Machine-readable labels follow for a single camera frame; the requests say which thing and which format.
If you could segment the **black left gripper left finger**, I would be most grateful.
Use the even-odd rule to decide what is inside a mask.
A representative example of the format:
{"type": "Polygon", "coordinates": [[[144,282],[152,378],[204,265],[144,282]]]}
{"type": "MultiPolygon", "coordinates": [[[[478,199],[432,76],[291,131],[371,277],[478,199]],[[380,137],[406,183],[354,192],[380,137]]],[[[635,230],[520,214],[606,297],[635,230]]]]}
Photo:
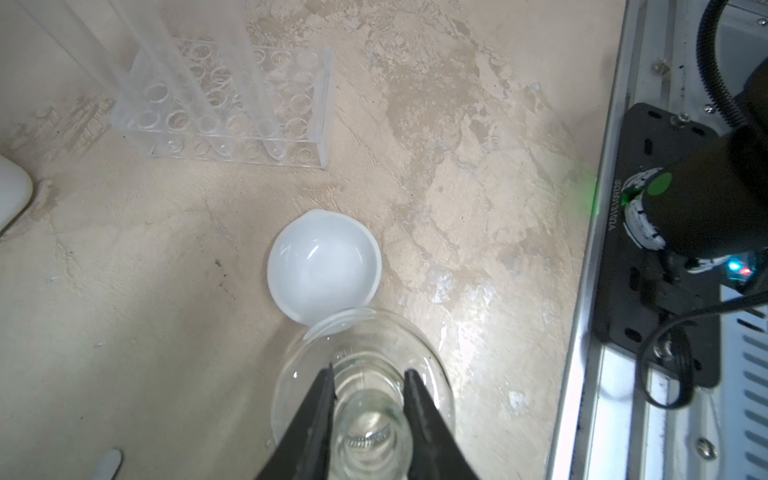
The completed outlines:
{"type": "Polygon", "coordinates": [[[333,367],[319,371],[257,480],[328,478],[336,403],[333,367]]]}

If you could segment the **white plastic storage bin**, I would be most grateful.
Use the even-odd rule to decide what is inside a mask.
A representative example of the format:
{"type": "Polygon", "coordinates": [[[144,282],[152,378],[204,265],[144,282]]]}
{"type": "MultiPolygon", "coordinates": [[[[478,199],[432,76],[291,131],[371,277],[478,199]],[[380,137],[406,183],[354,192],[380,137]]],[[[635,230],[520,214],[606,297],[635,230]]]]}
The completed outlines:
{"type": "Polygon", "coordinates": [[[27,207],[34,186],[30,175],[5,156],[1,156],[0,181],[0,229],[4,231],[27,207]]]}

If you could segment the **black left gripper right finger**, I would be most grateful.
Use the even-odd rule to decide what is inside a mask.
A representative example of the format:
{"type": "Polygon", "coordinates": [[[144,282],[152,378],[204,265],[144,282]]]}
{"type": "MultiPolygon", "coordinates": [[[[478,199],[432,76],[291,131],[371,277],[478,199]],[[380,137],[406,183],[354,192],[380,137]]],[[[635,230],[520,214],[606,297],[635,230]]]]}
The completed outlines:
{"type": "Polygon", "coordinates": [[[416,370],[404,376],[404,414],[412,436],[408,479],[477,479],[416,370]]]}

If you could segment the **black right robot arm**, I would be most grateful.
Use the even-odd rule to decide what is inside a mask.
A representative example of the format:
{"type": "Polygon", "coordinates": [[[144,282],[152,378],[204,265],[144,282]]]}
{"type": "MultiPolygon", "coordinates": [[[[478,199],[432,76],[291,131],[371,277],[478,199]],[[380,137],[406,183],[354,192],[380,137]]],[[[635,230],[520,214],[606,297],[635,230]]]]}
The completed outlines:
{"type": "Polygon", "coordinates": [[[737,105],[747,124],[650,175],[624,207],[638,247],[701,261],[767,247],[767,63],[737,105]]]}

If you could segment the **clear glass flask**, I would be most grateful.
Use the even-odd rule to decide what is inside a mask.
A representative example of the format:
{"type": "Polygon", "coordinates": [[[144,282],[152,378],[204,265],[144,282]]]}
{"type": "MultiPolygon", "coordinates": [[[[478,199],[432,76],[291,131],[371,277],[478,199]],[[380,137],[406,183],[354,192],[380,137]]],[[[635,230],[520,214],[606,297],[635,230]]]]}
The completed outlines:
{"type": "Polygon", "coordinates": [[[318,372],[333,368],[332,479],[404,479],[412,436],[403,412],[404,374],[420,376],[448,428],[454,395],[443,362],[407,319],[370,307],[338,312],[311,327],[288,350],[271,411],[280,443],[318,372]]]}

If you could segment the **test tube with blue cap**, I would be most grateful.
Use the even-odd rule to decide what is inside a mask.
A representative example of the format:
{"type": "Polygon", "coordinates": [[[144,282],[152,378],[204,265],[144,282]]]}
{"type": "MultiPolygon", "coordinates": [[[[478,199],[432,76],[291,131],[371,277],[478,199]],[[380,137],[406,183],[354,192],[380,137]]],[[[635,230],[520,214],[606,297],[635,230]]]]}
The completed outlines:
{"type": "Polygon", "coordinates": [[[110,1],[118,17],[149,57],[170,93],[189,115],[201,135],[221,156],[230,157],[234,147],[224,137],[220,116],[192,75],[153,1],[110,1]]]}

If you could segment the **white ceramic mortar bowl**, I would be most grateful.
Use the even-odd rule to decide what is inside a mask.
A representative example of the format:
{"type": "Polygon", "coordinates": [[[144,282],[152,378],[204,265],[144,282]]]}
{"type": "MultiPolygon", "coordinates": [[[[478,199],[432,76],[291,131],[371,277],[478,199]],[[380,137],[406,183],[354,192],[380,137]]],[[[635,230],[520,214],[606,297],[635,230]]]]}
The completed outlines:
{"type": "Polygon", "coordinates": [[[377,240],[347,215],[313,209],[277,236],[267,262],[271,297],[289,319],[311,327],[374,297],[382,274],[377,240]]]}

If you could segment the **blue-capped test tube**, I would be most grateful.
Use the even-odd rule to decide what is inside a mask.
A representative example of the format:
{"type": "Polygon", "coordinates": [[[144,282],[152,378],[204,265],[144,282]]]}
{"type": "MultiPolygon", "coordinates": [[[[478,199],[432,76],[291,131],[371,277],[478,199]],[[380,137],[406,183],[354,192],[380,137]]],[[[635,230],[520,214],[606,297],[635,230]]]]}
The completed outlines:
{"type": "Polygon", "coordinates": [[[66,1],[22,0],[17,4],[110,95],[128,92],[126,71],[66,1]]]}
{"type": "Polygon", "coordinates": [[[208,33],[219,46],[224,63],[233,75],[257,136],[269,156],[281,163],[287,155],[287,143],[283,140],[266,82],[256,62],[243,5],[240,1],[202,0],[196,1],[196,9],[204,16],[208,33]]]}

